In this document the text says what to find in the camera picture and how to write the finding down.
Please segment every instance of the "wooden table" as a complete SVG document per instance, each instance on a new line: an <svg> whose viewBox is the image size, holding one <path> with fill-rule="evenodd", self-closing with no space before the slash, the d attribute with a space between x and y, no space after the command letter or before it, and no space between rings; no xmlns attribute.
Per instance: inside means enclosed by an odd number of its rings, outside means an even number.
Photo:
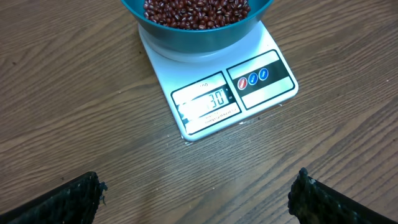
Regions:
<svg viewBox="0 0 398 224"><path fill-rule="evenodd" d="M188 144L119 0L0 1L0 213L93 170L95 223L298 223L306 167L398 221L398 1L276 1L264 23L298 95Z"/></svg>

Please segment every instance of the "bowl of beans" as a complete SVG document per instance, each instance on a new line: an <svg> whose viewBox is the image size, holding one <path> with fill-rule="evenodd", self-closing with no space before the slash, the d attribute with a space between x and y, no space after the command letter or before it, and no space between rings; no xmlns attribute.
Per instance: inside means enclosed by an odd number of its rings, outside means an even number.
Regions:
<svg viewBox="0 0 398 224"><path fill-rule="evenodd" d="M214 52L242 39L272 0L122 0L154 44Z"/></svg>

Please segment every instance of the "white digital scale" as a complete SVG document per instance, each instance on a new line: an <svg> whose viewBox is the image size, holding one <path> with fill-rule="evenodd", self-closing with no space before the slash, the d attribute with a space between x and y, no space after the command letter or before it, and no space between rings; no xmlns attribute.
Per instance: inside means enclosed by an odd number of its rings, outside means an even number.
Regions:
<svg viewBox="0 0 398 224"><path fill-rule="evenodd" d="M260 21L235 44L216 52L184 54L139 33L184 139L196 141L277 105L299 86Z"/></svg>

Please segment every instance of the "red button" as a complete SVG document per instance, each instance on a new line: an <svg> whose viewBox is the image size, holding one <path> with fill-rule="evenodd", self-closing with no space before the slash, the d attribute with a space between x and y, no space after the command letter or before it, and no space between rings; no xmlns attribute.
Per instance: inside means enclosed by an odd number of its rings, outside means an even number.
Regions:
<svg viewBox="0 0 398 224"><path fill-rule="evenodd" d="M244 90L244 89L247 87L247 85L248 85L248 80L247 80L247 78L242 77L242 78L239 79L239 81L238 81L238 88L239 88L240 90Z"/></svg>

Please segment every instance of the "teal bowl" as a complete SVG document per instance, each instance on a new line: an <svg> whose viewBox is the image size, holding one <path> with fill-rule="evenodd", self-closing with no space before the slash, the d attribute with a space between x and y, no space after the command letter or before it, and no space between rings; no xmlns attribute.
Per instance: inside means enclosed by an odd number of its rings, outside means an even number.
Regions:
<svg viewBox="0 0 398 224"><path fill-rule="evenodd" d="M248 17L237 23L207 30L182 30L165 27L144 17L144 0L121 0L154 44L183 53L205 53L223 49L242 39L261 20L272 0L249 0Z"/></svg>

